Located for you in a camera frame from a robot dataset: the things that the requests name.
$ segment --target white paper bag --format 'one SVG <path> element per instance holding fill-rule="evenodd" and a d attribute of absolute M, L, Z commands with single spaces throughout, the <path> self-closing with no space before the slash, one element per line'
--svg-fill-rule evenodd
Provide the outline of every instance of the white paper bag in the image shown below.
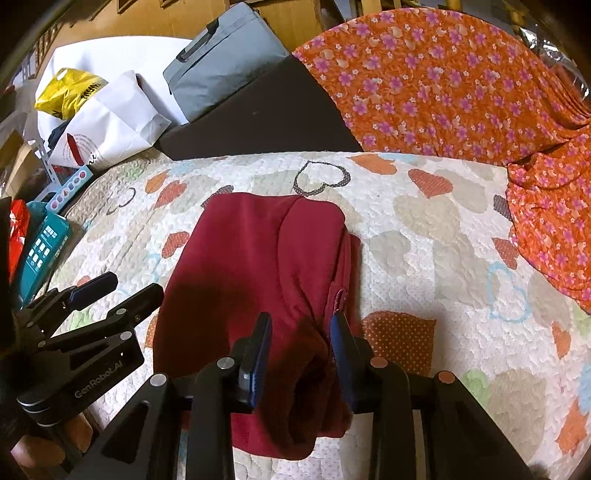
<path fill-rule="evenodd" d="M 169 125 L 138 86 L 135 72 L 125 72 L 82 105 L 49 160 L 79 166 L 72 153 L 73 138 L 82 161 L 98 173 L 154 145 Z"/>

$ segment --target yellow plastic bag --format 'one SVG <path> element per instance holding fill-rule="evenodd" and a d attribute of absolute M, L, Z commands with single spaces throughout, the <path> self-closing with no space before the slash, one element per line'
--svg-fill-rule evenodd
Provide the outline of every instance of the yellow plastic bag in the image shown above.
<path fill-rule="evenodd" d="M 108 82 L 76 69 L 60 69 L 35 102 L 35 108 L 61 120 L 69 120 L 93 93 Z"/>

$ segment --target blanket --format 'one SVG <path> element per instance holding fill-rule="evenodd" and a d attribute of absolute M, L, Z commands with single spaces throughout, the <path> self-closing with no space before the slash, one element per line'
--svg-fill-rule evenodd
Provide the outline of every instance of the blanket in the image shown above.
<path fill-rule="evenodd" d="M 519 454 L 566 480 L 591 443 L 590 333 L 574 300 L 508 239 L 503 167 L 405 154 L 289 153 L 171 162 L 154 150 L 96 180 L 67 217 L 80 226 L 51 280 L 66 288 L 105 271 L 117 290 L 64 325 L 97 321 L 151 282 L 166 286 L 214 194 L 297 193 L 327 200 L 361 239 L 359 318 L 378 310 L 436 319 L 431 373 L 453 371 Z M 106 424 L 152 373 L 157 316 L 137 327 L 145 364 L 93 406 Z M 300 461 L 235 449 L 237 478 L 367 478 L 371 416 Z"/>

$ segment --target cardboard box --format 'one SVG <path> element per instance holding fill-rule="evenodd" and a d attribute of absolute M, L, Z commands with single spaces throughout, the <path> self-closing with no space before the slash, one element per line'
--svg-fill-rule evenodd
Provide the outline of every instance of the cardboard box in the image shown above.
<path fill-rule="evenodd" d="M 26 179 L 31 177 L 40 167 L 43 167 L 43 163 L 33 153 L 33 148 L 27 144 L 21 145 L 2 196 L 14 198 Z"/>

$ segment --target red package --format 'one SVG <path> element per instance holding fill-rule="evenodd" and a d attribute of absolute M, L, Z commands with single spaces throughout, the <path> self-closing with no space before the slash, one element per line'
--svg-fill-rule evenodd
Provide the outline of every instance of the red package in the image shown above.
<path fill-rule="evenodd" d="M 10 207 L 9 282 L 12 283 L 25 245 L 31 215 L 24 200 L 13 200 Z"/>

